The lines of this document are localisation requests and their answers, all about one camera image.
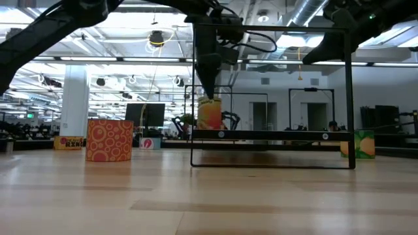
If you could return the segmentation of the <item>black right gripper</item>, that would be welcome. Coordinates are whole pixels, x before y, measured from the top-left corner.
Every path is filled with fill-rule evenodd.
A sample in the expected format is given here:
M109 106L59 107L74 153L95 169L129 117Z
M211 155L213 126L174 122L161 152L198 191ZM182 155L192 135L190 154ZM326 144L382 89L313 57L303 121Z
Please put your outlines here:
M332 21L333 27L349 30L356 45L378 37L386 31L384 5L388 0L329 0L323 8L323 16ZM302 60L304 65L317 62L340 60L346 61L351 55L350 39L332 39L323 41L309 52Z

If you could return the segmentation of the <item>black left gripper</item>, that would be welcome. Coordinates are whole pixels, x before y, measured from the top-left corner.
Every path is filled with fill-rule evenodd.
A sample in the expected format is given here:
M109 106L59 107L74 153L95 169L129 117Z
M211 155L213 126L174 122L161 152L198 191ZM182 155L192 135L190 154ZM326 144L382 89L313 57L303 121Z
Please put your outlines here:
M209 14L189 14L185 22L193 24L197 74L207 97L213 99L221 66L217 49L243 39L242 19L224 6L212 6Z

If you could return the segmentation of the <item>yellow and orange label can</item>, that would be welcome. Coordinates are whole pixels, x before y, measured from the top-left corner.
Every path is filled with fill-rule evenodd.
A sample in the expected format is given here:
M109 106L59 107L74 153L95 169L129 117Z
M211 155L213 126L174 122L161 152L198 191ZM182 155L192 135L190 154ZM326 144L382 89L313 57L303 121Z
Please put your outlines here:
M197 128L199 130L218 130L221 128L221 104L220 98L198 99Z

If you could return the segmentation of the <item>white and pink can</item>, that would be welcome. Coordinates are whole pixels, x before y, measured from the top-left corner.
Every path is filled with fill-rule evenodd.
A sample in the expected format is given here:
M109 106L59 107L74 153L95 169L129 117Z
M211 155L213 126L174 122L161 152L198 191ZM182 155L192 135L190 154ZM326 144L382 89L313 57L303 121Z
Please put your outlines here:
M157 150L161 148L160 138L140 138L139 148L145 150Z

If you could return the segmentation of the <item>green can with yellow fruit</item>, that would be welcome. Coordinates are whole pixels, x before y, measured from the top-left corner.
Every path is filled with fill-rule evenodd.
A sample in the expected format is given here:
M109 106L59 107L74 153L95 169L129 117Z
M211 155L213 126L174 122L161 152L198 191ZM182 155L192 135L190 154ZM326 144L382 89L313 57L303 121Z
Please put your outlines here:
M375 159L375 135L374 131L358 130L354 132L355 137L355 158Z

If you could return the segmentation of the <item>orange can with circle pattern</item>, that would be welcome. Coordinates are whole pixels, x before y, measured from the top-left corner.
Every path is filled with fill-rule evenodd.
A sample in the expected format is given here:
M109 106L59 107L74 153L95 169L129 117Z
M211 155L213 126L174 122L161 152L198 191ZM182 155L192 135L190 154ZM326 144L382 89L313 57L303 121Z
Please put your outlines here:
M86 161L130 161L133 148L133 127L132 121L89 119Z

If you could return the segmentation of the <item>yellow can with red print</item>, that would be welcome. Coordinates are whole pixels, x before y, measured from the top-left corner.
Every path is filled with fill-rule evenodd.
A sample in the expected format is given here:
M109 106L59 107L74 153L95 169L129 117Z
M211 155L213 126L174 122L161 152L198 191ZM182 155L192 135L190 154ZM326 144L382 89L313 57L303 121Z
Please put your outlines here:
M83 146L82 136L56 136L54 138L54 150L80 150Z

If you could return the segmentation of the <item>black ceiling device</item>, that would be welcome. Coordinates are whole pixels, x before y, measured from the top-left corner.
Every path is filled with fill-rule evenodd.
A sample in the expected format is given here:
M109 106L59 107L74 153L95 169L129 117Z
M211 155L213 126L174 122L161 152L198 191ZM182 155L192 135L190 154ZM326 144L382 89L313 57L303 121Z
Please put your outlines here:
M152 31L148 39L149 43L153 47L162 47L164 45L164 38L162 31Z

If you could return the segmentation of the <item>black background monitor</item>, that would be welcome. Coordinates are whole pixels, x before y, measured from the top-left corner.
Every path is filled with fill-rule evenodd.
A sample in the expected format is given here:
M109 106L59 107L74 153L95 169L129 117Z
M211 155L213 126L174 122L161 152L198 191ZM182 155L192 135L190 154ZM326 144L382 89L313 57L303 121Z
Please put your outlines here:
M128 104L125 120L135 127L162 127L165 120L165 104Z

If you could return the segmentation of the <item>black cabinet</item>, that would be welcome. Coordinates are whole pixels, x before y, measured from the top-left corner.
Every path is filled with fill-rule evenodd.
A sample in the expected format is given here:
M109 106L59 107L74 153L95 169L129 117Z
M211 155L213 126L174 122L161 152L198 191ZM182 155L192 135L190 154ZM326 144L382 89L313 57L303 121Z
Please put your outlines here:
M379 134L396 134L401 131L398 126L399 108L397 106L362 106L360 112L363 129L370 129Z

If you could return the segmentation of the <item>white pillar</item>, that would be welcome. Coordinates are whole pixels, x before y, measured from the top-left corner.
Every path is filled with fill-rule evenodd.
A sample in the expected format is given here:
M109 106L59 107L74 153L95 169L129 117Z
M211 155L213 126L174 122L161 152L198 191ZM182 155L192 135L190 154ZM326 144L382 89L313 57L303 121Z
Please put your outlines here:
M86 65L67 65L63 85L60 136L87 134L90 77Z

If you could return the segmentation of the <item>silver ventilation duct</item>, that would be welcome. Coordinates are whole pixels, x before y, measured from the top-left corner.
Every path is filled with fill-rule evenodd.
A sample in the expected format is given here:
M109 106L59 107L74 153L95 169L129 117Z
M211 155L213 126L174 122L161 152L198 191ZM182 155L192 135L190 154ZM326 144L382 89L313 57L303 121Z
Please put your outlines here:
M298 0L286 26L307 26L328 0Z

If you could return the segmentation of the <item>wooden shelf with black frame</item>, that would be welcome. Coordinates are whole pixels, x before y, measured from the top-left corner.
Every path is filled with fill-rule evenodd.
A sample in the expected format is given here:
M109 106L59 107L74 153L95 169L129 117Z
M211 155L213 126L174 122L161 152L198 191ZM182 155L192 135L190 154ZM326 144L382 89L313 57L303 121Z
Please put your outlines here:
M284 26L260 26L242 25L244 33L258 33L260 31L281 31L281 32L323 32L325 37L332 39L350 39L351 35L346 28L338 27L284 27ZM193 57L192 77L198 76L197 62L195 55L195 31L193 28ZM226 140L313 140L330 142L347 142L349 148L348 170L356 168L355 158L355 137L354 137L354 117L353 117L353 84L352 84L352 60L351 55L344 61L346 72L346 99L347 99L347 131L346 132L306 132L306 131L191 131L191 140L198 139L226 139Z

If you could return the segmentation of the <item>black metal rig frame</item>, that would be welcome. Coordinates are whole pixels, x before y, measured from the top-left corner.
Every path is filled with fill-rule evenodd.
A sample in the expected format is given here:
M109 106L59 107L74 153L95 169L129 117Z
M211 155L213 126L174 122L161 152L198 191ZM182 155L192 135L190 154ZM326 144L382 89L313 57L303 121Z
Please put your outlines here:
M16 140L13 145L14 151L53 149L53 140ZM209 149L209 150L251 150L251 151L340 151L340 146L331 146L321 143L320 145L270 145L270 144L227 144L226 142L203 142L194 140L193 143L180 140L160 143L162 149ZM376 155L399 157L407 159L418 159L418 147L416 148L395 148L376 147Z

